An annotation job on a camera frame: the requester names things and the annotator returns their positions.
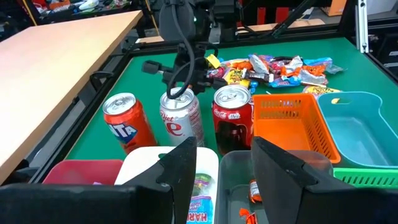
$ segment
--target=green table surface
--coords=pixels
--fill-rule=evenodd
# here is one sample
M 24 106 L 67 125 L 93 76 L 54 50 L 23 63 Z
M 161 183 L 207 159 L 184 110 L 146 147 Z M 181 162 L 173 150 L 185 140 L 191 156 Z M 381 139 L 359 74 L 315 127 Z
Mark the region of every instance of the green table surface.
M 368 91 L 379 95 L 383 99 L 382 115 L 393 130 L 398 131 L 398 116 L 396 116 L 398 110 L 397 85 L 365 55 L 358 52 L 356 47 L 348 40 L 336 38 L 220 49 L 219 57 L 225 60 L 246 58 L 248 54 L 253 53 L 273 56 L 299 55 L 307 59 L 331 57 L 336 65 L 347 68 L 347 71 L 327 76 L 328 87 L 343 91 Z M 166 86 L 161 82 L 161 75 L 143 73 L 141 66 L 146 60 L 154 60 L 171 67 L 174 58 L 175 54 L 134 58 L 107 96 L 109 98 L 122 92 L 133 93 L 144 105 L 144 110 L 160 146 L 170 145 L 169 135 L 159 114 L 159 100 L 165 92 Z M 271 93 L 297 93 L 302 90 L 302 86 L 279 89 L 260 86 L 256 94 L 263 94 L 266 91 Z M 214 92 L 212 88 L 209 88 L 205 93 L 200 93 L 198 99 L 205 130 L 206 147 L 217 152 L 211 115 L 211 102 Z M 105 125 L 102 107 L 100 107 L 71 149 L 67 159 L 124 159 L 125 157 L 126 154 L 119 146 L 118 141 Z

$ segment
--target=coca-cola can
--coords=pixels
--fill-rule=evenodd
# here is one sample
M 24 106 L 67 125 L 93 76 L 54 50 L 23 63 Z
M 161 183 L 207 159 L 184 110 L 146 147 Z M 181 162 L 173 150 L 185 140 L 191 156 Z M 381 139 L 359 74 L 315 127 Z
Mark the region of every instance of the coca-cola can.
M 241 85 L 228 85 L 214 95 L 213 121 L 217 148 L 222 155 L 249 150 L 253 137 L 251 96 Z
M 180 89 L 180 87 L 171 89 L 171 94 Z M 192 136 L 196 137 L 197 146 L 205 146 L 199 100 L 191 89 L 185 90 L 174 100 L 169 99 L 164 93 L 160 98 L 160 115 L 173 146 L 178 146 Z

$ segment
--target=orange plastic basket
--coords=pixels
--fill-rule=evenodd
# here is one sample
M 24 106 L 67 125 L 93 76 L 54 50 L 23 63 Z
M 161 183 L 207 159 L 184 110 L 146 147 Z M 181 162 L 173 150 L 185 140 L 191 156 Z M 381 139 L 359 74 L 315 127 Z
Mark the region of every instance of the orange plastic basket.
M 309 150 L 339 163 L 340 154 L 309 93 L 255 95 L 254 135 L 285 150 Z

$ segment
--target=green plastic basket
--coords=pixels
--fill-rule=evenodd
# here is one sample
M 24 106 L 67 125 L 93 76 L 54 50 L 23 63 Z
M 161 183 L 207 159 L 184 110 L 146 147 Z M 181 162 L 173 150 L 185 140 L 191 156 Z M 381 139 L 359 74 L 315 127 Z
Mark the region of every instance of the green plastic basket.
M 355 187 L 398 189 L 398 170 L 334 168 L 337 179 Z

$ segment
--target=wooden table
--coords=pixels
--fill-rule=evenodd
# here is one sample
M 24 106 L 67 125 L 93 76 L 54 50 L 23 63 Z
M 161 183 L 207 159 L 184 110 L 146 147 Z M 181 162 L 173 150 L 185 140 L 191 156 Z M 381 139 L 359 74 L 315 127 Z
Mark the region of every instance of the wooden table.
M 324 25 L 325 23 L 321 19 L 307 19 L 307 20 L 297 20 L 289 26 L 289 28 L 297 28 L 297 27 L 306 27 L 306 26 L 319 26 Z M 263 25 L 253 25 L 249 26 L 254 31 L 267 31 L 272 30 L 277 23 L 275 24 L 263 24 Z M 136 43 L 154 43 L 154 42 L 162 42 L 164 41 L 161 36 L 155 37 L 145 37 L 140 38 L 136 41 Z
M 141 16 L 134 11 L 30 27 L 0 43 L 0 183 Z

